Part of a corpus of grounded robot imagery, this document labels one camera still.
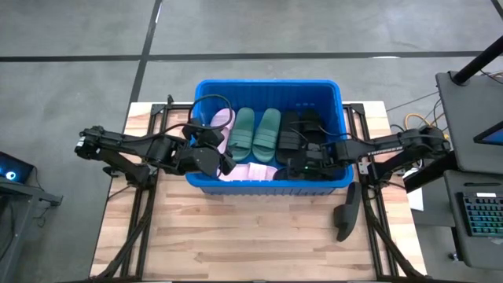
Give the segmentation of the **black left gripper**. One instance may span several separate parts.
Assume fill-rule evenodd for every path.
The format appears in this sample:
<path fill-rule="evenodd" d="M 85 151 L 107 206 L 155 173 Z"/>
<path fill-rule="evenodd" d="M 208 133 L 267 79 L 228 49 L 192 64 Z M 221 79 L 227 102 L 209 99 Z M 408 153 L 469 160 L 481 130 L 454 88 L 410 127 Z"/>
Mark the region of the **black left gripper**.
<path fill-rule="evenodd" d="M 224 135 L 220 130 L 199 130 L 197 134 L 199 147 L 217 148 L 223 140 Z M 219 167 L 221 174 L 228 175 L 236 165 L 236 161 L 226 153 L 220 155 L 217 150 L 210 148 L 188 148 L 180 153 L 178 169 L 183 173 L 199 171 L 213 175 Z"/>

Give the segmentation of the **black aluminium rig frame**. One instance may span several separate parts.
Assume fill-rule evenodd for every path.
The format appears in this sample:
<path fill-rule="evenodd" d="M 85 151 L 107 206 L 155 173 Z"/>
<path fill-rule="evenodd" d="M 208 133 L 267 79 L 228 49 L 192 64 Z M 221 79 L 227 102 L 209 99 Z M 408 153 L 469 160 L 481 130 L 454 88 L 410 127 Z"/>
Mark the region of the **black aluminium rig frame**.
<path fill-rule="evenodd" d="M 391 133 L 382 101 L 344 103 L 347 129 L 360 138 Z M 369 239 L 360 205 L 351 235 L 336 240 L 334 207 L 347 189 L 329 195 L 210 195 L 182 176 L 160 172 L 150 231 L 131 251 L 129 268 L 116 276 L 143 272 L 144 281 L 372 281 L 391 271 L 391 255 L 378 237 Z M 109 200 L 88 277 L 98 276 L 126 241 L 130 217 L 138 207 L 134 189 Z M 386 212 L 389 233 L 415 269 L 426 274 L 406 191 L 388 186 L 372 206 Z M 373 262 L 378 244 L 380 266 Z"/>

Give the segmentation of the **black desk beam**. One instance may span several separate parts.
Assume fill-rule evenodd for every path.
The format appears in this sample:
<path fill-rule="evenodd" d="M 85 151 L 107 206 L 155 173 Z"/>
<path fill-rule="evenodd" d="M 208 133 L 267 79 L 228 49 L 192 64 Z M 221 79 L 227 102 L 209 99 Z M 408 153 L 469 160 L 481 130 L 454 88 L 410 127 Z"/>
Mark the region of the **black desk beam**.
<path fill-rule="evenodd" d="M 412 173 L 404 178 L 406 192 L 410 193 L 419 189 L 423 185 L 435 181 L 443 176 L 443 173 L 448 170 L 457 170 L 457 160 L 454 151 L 451 151 L 446 156 L 434 160 L 430 164 L 421 168 L 418 172 Z"/>

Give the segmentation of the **blue plastic bin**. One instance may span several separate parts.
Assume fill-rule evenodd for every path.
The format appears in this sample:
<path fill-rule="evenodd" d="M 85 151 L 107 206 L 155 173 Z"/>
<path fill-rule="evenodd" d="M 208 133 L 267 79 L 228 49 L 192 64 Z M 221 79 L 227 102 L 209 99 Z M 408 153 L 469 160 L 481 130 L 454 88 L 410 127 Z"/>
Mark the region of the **blue plastic bin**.
<path fill-rule="evenodd" d="M 314 109 L 323 120 L 323 128 L 330 135 L 327 142 L 342 138 L 347 131 L 344 121 L 343 102 L 339 86 L 322 79 L 206 79 L 196 87 L 195 98 L 219 94 L 219 98 L 205 98 L 197 103 L 192 116 L 203 124 L 209 124 L 213 116 L 231 104 L 234 111 L 251 108 L 258 126 L 268 108 L 280 112 Z M 334 189 L 348 186 L 354 178 L 353 167 L 335 171 L 331 181 L 270 180 L 232 181 L 218 180 L 214 175 L 189 173 L 187 182 L 207 194 L 238 195 L 326 195 Z"/>

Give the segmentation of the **black pole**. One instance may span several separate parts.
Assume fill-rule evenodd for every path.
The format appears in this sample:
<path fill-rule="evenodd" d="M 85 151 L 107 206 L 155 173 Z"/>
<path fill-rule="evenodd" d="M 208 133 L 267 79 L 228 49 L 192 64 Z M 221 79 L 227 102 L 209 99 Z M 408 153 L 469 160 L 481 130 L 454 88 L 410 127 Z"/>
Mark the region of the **black pole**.
<path fill-rule="evenodd" d="M 477 72 L 480 72 L 496 57 L 503 54 L 503 35 L 488 46 L 480 55 L 475 57 L 459 72 L 450 73 L 451 81 L 459 86 L 466 84 Z"/>

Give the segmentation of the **grey metal stand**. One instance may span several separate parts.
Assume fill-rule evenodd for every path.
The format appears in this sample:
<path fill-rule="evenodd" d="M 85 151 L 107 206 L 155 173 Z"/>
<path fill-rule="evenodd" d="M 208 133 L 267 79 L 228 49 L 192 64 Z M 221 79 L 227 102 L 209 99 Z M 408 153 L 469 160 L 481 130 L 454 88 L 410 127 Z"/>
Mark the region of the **grey metal stand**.
<path fill-rule="evenodd" d="M 0 200 L 0 221 L 7 221 L 6 232 L 0 231 L 0 283 L 10 283 L 39 203 L 59 206 L 63 197 L 3 177 L 0 197 L 4 197 Z"/>

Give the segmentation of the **pink rubber slide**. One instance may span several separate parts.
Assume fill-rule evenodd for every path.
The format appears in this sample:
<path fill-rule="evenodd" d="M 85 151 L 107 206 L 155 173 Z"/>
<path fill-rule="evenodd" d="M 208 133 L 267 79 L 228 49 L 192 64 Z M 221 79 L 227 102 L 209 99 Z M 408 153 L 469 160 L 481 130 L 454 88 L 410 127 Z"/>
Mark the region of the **pink rubber slide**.
<path fill-rule="evenodd" d="M 277 168 L 265 164 L 237 164 L 227 175 L 219 174 L 218 178 L 225 182 L 232 181 L 269 181 L 274 179 Z"/>
<path fill-rule="evenodd" d="M 219 144 L 218 146 L 218 151 L 220 153 L 224 153 L 227 148 L 227 144 L 229 141 L 229 135 L 230 131 L 233 128 L 234 122 L 235 122 L 235 111 L 234 110 L 229 110 L 228 108 L 223 108 L 219 110 L 212 118 L 211 120 L 211 127 L 217 127 L 223 125 L 225 122 L 230 120 L 228 124 L 226 124 L 222 129 L 221 133 L 223 134 L 223 141 Z"/>

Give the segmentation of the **green rubber slide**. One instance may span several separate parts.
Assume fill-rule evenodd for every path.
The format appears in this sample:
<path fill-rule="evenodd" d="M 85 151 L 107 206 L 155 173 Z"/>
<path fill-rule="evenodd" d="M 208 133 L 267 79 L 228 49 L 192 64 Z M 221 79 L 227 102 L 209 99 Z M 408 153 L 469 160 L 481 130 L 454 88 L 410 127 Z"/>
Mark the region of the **green rubber slide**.
<path fill-rule="evenodd" d="M 281 113 L 275 108 L 268 108 L 255 131 L 252 141 L 254 157 L 263 163 L 270 162 L 276 151 L 277 137 L 281 124 Z"/>
<path fill-rule="evenodd" d="M 255 113 L 251 108 L 241 108 L 230 131 L 227 149 L 235 161 L 242 161 L 252 150 Z"/>

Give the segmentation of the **black rubber slide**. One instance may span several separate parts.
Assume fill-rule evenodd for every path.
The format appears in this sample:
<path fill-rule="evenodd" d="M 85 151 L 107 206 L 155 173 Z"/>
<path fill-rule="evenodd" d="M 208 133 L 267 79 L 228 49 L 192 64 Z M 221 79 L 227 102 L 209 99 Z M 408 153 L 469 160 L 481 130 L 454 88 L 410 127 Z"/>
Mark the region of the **black rubber slide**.
<path fill-rule="evenodd" d="M 336 239 L 345 241 L 352 233 L 358 218 L 359 205 L 362 200 L 362 185 L 352 182 L 347 188 L 347 198 L 333 210 L 333 223 L 337 228 Z"/>
<path fill-rule="evenodd" d="M 308 143 L 323 144 L 326 143 L 326 134 L 322 130 L 324 123 L 321 116 L 312 108 L 305 110 L 300 116 L 301 133 L 307 139 Z"/>
<path fill-rule="evenodd" d="M 299 152 L 302 141 L 299 132 L 299 114 L 284 112 L 277 138 L 276 160 L 279 164 L 286 164 L 288 159 L 294 158 Z"/>
<path fill-rule="evenodd" d="M 317 172 L 313 168 L 310 168 L 310 177 L 307 180 L 311 180 L 316 175 L 316 173 Z M 274 173 L 274 180 L 288 180 L 286 178 L 286 167 Z"/>

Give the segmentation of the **black device with blue light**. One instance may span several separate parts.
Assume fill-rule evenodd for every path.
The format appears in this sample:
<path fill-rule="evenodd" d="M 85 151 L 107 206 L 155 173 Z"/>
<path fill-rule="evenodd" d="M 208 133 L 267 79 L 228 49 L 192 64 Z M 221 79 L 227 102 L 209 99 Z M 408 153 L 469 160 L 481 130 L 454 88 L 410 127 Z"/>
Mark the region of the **black device with blue light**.
<path fill-rule="evenodd" d="M 33 169 L 33 165 L 0 152 L 0 176 L 13 182 L 25 184 Z"/>

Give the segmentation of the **white paper sheet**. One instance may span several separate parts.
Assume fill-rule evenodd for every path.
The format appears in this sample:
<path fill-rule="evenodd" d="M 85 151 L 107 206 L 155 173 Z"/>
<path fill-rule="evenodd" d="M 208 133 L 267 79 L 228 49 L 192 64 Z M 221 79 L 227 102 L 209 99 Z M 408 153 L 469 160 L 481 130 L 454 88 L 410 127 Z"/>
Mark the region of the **white paper sheet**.
<path fill-rule="evenodd" d="M 403 179 L 405 181 L 405 177 L 408 177 L 412 173 L 418 172 L 417 168 L 411 168 L 408 170 L 404 176 Z M 407 193 L 407 198 L 409 201 L 409 206 L 411 210 L 414 211 L 424 211 L 424 201 L 423 201 L 423 192 L 422 192 L 422 187 L 415 189 L 414 191 Z"/>

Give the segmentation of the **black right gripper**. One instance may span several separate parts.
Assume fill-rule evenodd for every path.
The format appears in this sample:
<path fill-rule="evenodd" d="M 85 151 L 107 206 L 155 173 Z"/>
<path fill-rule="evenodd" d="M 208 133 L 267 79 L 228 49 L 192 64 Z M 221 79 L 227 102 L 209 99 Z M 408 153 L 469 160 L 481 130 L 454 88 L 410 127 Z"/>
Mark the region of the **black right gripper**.
<path fill-rule="evenodd" d="M 310 169 L 336 168 L 338 165 L 320 144 L 308 143 L 304 151 L 287 154 L 286 178 L 288 180 L 307 180 Z"/>

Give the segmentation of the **grey desk panel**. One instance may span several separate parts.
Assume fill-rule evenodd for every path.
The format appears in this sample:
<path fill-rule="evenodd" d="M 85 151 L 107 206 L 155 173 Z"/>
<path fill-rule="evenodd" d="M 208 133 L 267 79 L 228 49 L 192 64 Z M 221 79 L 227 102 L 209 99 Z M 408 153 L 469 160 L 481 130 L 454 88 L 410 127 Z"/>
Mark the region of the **grey desk panel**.
<path fill-rule="evenodd" d="M 459 169 L 503 175 L 503 145 L 474 142 L 476 135 L 503 122 L 503 85 L 479 75 L 463 86 L 448 73 L 435 79 Z"/>

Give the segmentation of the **grey keyboard desk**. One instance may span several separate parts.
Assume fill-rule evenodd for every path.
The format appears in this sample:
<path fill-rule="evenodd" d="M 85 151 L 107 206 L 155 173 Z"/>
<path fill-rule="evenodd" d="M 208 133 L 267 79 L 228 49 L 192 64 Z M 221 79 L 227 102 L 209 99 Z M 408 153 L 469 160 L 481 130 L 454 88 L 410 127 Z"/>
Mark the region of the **grey keyboard desk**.
<path fill-rule="evenodd" d="M 503 175 L 445 171 L 443 177 L 453 213 L 457 258 L 470 267 L 503 270 L 503 238 L 470 237 L 456 197 L 456 193 L 503 193 Z"/>

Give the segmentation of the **backlit computer keyboard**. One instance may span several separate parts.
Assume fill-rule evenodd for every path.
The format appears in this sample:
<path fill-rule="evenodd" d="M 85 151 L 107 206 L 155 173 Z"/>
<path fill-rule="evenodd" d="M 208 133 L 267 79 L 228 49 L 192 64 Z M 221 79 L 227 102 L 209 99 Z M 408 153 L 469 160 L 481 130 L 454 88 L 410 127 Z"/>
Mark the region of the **backlit computer keyboard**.
<path fill-rule="evenodd" d="M 503 193 L 456 193 L 470 237 L 503 238 Z"/>

